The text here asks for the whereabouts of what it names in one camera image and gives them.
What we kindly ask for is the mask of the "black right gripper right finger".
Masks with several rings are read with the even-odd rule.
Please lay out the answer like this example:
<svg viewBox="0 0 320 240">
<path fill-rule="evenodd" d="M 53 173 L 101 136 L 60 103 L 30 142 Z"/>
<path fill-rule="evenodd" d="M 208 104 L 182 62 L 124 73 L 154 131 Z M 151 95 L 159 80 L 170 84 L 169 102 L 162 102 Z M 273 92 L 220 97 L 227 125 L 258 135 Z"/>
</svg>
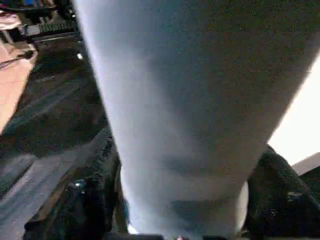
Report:
<svg viewBox="0 0 320 240">
<path fill-rule="evenodd" d="M 248 183 L 244 228 L 253 238 L 319 238 L 320 201 L 272 147 L 258 160 Z"/>
</svg>

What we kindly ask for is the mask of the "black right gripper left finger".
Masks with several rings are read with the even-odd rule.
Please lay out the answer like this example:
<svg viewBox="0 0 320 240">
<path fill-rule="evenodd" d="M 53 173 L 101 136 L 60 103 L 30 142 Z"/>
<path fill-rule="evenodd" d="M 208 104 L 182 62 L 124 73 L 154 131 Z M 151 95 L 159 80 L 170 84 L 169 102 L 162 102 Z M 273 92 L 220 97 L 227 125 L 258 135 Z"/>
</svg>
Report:
<svg viewBox="0 0 320 240">
<path fill-rule="evenodd" d="M 113 227 L 120 160 L 102 129 L 24 225 L 25 240 L 102 240 Z"/>
</svg>

